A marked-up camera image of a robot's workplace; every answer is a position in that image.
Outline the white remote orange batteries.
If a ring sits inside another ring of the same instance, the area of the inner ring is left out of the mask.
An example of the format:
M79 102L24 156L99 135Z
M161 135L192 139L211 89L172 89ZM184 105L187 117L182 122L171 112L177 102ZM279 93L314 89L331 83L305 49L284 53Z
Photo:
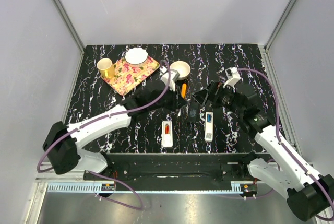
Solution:
M162 122L162 141L161 145L164 148L173 147L173 127L172 121Z

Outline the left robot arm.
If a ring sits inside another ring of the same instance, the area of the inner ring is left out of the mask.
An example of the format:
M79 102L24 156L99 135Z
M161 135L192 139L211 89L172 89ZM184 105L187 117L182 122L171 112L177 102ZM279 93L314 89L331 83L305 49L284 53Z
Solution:
M92 171L100 179L107 180L113 174L113 167L104 154L85 150L86 145L107 133L130 126L151 111L176 111L184 105L186 100L178 89L146 87L90 119L68 125L61 121L54 123L43 144L45 157L57 175L72 170Z

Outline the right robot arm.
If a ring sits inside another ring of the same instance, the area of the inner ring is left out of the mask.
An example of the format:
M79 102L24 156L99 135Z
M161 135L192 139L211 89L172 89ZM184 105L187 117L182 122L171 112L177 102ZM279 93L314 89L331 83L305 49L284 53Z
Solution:
M237 167L241 179L254 177L266 183L287 201L290 210L301 221L308 221L328 207L333 208L333 177L321 175L281 136L273 119L263 111L251 85L237 84L232 88L211 82L193 97L200 104L209 102L213 108L225 108L234 113L241 129L279 166L273 168L264 159L247 155Z

